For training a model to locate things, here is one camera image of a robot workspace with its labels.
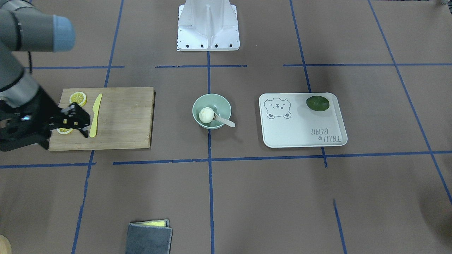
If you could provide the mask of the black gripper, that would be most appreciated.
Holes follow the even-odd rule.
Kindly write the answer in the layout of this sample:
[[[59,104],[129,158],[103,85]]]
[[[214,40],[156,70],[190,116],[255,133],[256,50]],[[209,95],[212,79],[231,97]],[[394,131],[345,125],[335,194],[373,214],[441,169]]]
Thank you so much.
[[[23,106],[13,108],[1,98],[0,149],[12,151],[32,144],[49,149],[52,130],[73,128],[84,138],[89,137],[90,115],[77,103],[60,108],[47,92],[39,88],[34,98]]]

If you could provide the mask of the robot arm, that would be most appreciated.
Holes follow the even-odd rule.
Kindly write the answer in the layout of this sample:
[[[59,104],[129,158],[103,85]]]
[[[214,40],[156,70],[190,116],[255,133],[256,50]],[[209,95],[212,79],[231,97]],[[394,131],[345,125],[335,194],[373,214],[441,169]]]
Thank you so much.
[[[27,0],[2,0],[0,8],[1,151],[32,144],[47,150],[52,130],[59,128],[78,130],[87,138],[87,111],[76,102],[60,108],[32,77],[32,59],[25,68],[13,55],[72,50],[76,35],[71,21],[43,13]]]

